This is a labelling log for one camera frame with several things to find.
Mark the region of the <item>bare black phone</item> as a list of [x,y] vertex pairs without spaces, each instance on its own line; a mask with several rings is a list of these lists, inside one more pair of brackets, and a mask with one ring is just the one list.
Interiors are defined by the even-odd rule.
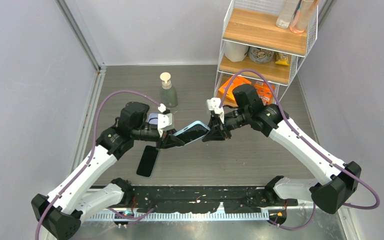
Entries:
[[138,167],[136,169],[136,174],[138,176],[146,178],[151,177],[159,156],[159,152],[159,149],[155,146],[147,145],[144,148]]

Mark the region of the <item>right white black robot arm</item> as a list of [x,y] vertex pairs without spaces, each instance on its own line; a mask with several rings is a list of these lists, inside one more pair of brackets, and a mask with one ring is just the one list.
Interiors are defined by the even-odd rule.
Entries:
[[249,125],[253,130],[279,143],[296,157],[314,176],[313,179],[274,177],[264,188],[271,205],[283,200],[311,201],[328,214],[334,214],[356,191],[361,167],[354,161],[345,163],[309,138],[289,115],[276,104],[264,104],[256,89],[243,84],[233,90],[237,109],[225,113],[221,99],[206,101],[210,111],[209,132],[203,142],[224,141],[235,129]]

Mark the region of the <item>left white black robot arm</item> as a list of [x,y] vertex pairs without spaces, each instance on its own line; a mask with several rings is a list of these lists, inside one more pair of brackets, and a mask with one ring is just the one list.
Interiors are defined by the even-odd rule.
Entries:
[[89,197],[84,194],[135,141],[155,142],[158,149],[184,145],[172,133],[174,120],[170,110],[160,105],[156,123],[150,124],[146,121],[149,109],[144,103],[127,103],[77,168],[48,194],[38,193],[33,197],[31,206],[39,228],[45,228],[58,240],[69,240],[91,215],[111,205],[128,207],[133,202],[131,187],[122,179],[114,180]]

